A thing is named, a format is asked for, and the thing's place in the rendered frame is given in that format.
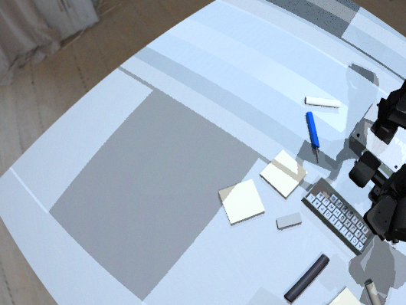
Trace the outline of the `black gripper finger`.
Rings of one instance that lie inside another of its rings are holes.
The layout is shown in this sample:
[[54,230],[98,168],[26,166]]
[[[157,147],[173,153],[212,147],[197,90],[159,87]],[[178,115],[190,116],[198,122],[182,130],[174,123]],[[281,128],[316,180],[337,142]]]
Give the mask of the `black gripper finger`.
[[[374,186],[373,186],[374,188]],[[372,190],[373,190],[372,188]],[[372,201],[372,206],[377,202],[377,200],[371,195],[372,190],[368,194],[368,198]]]

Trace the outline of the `dark grey keyboard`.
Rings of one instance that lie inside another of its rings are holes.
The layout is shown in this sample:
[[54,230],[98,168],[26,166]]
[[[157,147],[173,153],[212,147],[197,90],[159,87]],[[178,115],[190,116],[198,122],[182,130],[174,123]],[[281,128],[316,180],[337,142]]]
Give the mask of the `dark grey keyboard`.
[[357,256],[375,238],[363,216],[322,176],[301,201]]

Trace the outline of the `blue stylus with grey tip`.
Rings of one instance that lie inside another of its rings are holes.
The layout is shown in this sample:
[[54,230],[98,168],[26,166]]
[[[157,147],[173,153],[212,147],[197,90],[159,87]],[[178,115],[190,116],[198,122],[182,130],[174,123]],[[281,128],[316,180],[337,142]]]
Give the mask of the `blue stylus with grey tip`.
[[307,122],[308,122],[309,133],[310,133],[310,137],[312,140],[313,148],[316,149],[317,158],[319,159],[319,154],[318,154],[319,140],[318,140],[316,127],[315,127],[315,123],[314,123],[314,119],[313,119],[313,113],[308,111],[306,113],[306,118],[307,118]]

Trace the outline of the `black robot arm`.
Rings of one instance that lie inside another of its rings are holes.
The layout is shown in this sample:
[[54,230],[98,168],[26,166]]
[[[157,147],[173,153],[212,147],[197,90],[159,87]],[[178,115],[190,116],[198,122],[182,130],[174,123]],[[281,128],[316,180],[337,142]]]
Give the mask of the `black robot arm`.
[[[389,145],[398,127],[406,130],[406,78],[400,89],[390,92],[387,99],[381,98],[371,131]],[[406,242],[406,163],[399,169],[397,181],[402,192],[398,202],[393,191],[385,190],[363,216],[372,233],[382,241]]]

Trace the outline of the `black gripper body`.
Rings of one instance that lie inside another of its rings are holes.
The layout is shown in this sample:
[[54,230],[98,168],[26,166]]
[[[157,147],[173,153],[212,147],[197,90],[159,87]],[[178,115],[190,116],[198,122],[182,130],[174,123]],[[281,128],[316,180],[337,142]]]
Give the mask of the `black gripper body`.
[[378,201],[378,197],[385,191],[390,190],[396,194],[396,201],[398,202],[398,197],[402,193],[398,187],[397,175],[398,171],[391,174],[390,178],[385,178],[385,176],[379,171],[379,166],[381,162],[378,161],[370,153],[370,151],[365,151],[361,155],[358,162],[353,166],[352,170],[349,172],[349,178],[361,188],[364,188],[368,182],[374,182],[374,188],[371,195]]

